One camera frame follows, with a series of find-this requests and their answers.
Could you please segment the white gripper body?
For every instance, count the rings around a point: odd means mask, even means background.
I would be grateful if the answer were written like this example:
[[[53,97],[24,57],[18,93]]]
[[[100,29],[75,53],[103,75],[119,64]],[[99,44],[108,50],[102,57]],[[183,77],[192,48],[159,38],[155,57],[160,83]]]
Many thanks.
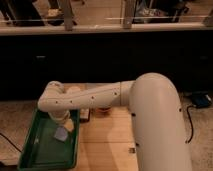
[[[58,111],[49,113],[50,118],[60,126],[64,127],[67,131],[72,132],[74,129],[74,122],[70,118],[69,111]]]

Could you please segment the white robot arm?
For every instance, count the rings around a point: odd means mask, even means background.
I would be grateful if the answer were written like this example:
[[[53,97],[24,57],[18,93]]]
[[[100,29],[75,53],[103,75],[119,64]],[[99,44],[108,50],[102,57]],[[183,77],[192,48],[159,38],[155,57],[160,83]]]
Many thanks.
[[[180,98],[162,74],[74,92],[51,81],[38,100],[38,108],[50,114],[119,106],[132,116],[138,171],[193,171]]]

